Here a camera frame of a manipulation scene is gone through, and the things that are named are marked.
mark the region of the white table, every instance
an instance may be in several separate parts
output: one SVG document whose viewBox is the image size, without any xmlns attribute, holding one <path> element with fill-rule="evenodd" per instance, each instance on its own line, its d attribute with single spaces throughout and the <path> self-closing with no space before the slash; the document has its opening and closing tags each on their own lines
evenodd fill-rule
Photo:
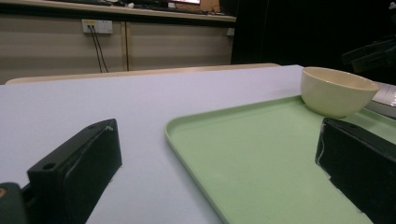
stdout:
<svg viewBox="0 0 396 224">
<path fill-rule="evenodd" d="M 176 117 L 298 95 L 301 66 L 0 86 L 0 182 L 86 126 L 119 125 L 122 167 L 88 223 L 221 223 L 165 140 Z"/>
</svg>

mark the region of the green tray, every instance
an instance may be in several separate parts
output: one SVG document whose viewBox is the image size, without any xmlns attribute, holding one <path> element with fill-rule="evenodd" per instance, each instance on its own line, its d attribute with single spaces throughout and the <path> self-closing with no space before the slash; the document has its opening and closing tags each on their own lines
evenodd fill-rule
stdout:
<svg viewBox="0 0 396 224">
<path fill-rule="evenodd" d="M 226 223 L 372 223 L 315 164 L 321 115 L 300 96 L 171 120 L 168 142 Z M 396 143 L 396 121 L 345 121 Z"/>
</svg>

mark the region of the beige bowl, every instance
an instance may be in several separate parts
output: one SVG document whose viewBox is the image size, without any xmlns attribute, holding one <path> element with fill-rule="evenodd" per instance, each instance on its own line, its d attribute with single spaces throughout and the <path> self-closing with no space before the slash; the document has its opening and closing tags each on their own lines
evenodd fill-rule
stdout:
<svg viewBox="0 0 396 224">
<path fill-rule="evenodd" d="M 306 106 L 326 117 L 343 118 L 364 108 L 379 91 L 372 80 L 347 72 L 305 67 L 301 95 Z"/>
</svg>

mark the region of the black cable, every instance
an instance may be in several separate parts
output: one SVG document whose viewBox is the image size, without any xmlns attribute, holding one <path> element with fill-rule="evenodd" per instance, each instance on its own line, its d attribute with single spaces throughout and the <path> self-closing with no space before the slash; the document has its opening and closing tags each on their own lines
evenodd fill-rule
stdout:
<svg viewBox="0 0 396 224">
<path fill-rule="evenodd" d="M 106 63 L 105 63 L 105 59 L 103 58 L 102 48 L 100 47 L 99 39 L 98 39 L 98 36 L 96 35 L 95 29 L 93 29 L 93 34 L 94 34 L 94 36 L 96 38 L 96 42 L 98 43 L 98 46 L 99 46 L 99 50 L 100 50 L 100 55 L 102 57 L 103 66 L 105 67 L 106 71 L 108 72 L 107 66 L 106 66 Z"/>
<path fill-rule="evenodd" d="M 93 44 L 95 44 L 95 49 L 96 49 L 96 57 L 97 57 L 98 62 L 99 62 L 100 73 L 102 73 L 102 65 L 100 64 L 98 47 L 96 46 L 95 37 L 93 36 L 93 30 L 92 30 L 93 28 L 92 28 L 92 26 L 90 26 L 90 25 L 88 26 L 88 28 L 90 28 L 90 31 L 91 31 L 91 36 L 92 36 Z"/>
</svg>

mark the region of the electrical socket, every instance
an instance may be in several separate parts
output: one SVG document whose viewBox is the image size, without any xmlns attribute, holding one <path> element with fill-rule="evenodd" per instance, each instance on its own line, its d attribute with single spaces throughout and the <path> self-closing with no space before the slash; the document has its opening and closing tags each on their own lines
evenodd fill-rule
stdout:
<svg viewBox="0 0 396 224">
<path fill-rule="evenodd" d="M 82 22 L 82 32 L 89 34 L 91 29 L 89 26 L 95 30 L 97 34 L 113 34 L 113 22 L 112 21 L 97 21 L 97 20 L 81 20 Z"/>
</svg>

